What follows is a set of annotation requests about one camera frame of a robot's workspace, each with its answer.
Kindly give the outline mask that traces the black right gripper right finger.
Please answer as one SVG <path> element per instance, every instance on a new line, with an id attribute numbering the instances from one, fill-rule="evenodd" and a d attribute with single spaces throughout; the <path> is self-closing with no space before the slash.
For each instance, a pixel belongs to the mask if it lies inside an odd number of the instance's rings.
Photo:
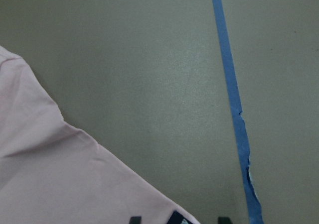
<path id="1" fill-rule="evenodd" d="M 218 224 L 232 224 L 232 220 L 229 217 L 218 217 Z"/>

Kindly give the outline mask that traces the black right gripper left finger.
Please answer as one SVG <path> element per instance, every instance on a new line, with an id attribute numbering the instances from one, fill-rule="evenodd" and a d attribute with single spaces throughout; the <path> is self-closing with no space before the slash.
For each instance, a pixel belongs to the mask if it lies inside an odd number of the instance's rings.
<path id="1" fill-rule="evenodd" d="M 142 217 L 141 216 L 134 216 L 130 218 L 129 224 L 141 224 Z"/>

